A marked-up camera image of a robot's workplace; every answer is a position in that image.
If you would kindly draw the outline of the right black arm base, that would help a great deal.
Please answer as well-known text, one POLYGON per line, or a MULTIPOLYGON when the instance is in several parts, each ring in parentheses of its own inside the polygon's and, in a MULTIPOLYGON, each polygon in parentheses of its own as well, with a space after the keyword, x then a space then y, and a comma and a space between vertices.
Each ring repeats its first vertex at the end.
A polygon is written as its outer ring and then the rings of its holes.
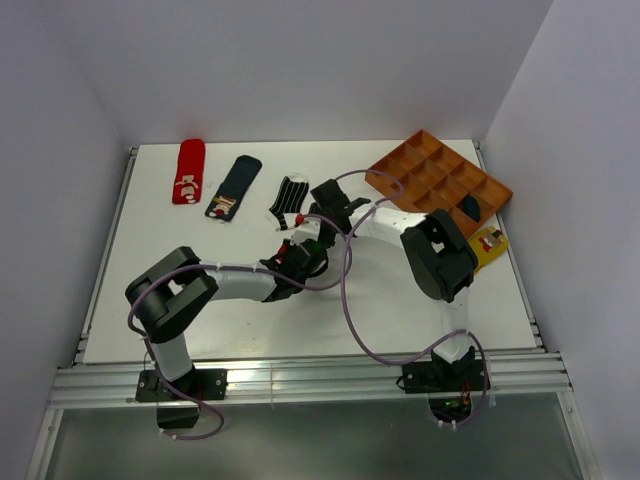
POLYGON ((487 393, 491 383, 481 360, 463 359, 449 364, 432 354, 430 361, 404 365, 396 386, 405 394, 446 393, 447 397, 429 400, 429 409, 438 421, 453 425, 472 414, 472 394, 487 393))

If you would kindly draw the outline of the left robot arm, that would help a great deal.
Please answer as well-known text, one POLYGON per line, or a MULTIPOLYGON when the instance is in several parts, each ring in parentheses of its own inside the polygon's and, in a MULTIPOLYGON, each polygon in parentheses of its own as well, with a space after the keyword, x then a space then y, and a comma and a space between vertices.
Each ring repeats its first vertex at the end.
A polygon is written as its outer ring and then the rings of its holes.
POLYGON ((207 271, 194 251, 182 246, 131 282, 125 297, 160 367, 159 388, 172 399, 193 391, 194 365, 184 331, 207 303, 287 299, 326 270, 327 250, 316 240, 285 241, 278 253, 254 265, 222 264, 207 271))

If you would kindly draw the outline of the plain navy ankle sock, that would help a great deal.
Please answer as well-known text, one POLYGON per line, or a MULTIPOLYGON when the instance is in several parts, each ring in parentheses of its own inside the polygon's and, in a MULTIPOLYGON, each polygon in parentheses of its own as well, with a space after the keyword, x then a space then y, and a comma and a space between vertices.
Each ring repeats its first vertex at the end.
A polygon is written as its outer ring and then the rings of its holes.
POLYGON ((474 222, 480 222, 481 208, 475 197, 471 195, 465 196, 460 203, 459 209, 474 222))

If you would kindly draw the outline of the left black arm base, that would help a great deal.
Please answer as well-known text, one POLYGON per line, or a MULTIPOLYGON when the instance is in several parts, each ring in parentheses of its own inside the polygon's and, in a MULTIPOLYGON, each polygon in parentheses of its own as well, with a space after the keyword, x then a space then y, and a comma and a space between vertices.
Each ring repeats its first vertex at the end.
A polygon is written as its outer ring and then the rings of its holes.
POLYGON ((226 387, 225 369, 193 368, 183 377, 168 384, 155 369, 149 369, 139 374, 135 401, 157 404, 157 425, 164 431, 188 430, 199 420, 199 402, 223 400, 226 387))

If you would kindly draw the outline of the black white striped sock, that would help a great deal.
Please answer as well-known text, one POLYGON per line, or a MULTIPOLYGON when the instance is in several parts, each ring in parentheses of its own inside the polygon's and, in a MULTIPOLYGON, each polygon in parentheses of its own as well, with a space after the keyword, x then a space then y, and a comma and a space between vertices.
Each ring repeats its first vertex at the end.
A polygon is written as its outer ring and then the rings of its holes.
POLYGON ((305 176, 291 174, 283 177, 276 198, 268 209, 269 213, 277 221, 279 231, 288 229, 288 215, 301 212, 308 192, 309 181, 305 176))

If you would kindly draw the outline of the yellow sock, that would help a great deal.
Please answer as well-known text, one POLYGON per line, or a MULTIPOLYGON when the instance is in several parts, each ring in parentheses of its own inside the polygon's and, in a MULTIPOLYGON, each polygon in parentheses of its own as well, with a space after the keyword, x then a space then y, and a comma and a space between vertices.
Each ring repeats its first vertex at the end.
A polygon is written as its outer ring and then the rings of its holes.
POLYGON ((468 243, 478 260, 475 274, 499 258, 510 245, 503 231, 493 226, 479 230, 468 240, 468 243))

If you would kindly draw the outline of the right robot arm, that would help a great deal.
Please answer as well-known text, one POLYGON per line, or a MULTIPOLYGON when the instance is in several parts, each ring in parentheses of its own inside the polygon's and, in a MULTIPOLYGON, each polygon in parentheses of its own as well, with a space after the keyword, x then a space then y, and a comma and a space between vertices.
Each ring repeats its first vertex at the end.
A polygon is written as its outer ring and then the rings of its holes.
POLYGON ((311 196, 311 211, 333 221, 343 233, 404 251, 418 288, 439 307, 435 326, 444 339, 431 350, 434 381, 446 390, 457 388, 475 360, 468 333, 469 293, 478 259, 452 216, 444 209, 410 213, 365 198, 352 201, 334 179, 313 189, 311 196))

